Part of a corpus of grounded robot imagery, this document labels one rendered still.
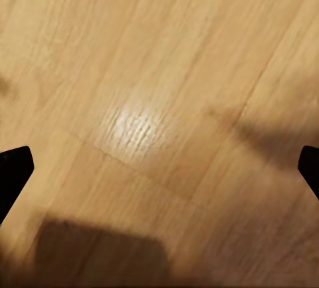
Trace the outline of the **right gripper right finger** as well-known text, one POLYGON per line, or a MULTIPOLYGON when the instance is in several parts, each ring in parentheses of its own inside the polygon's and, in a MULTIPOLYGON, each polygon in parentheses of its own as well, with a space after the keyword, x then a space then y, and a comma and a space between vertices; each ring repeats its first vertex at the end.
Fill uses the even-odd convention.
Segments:
POLYGON ((307 145, 302 148, 298 170, 319 199, 319 148, 307 145))

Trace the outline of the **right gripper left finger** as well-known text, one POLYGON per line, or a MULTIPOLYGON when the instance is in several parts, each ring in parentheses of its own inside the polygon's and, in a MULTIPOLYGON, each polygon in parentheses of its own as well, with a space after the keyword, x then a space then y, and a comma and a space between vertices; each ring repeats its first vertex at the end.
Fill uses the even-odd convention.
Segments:
POLYGON ((28 146, 0 153, 0 225, 34 171, 28 146))

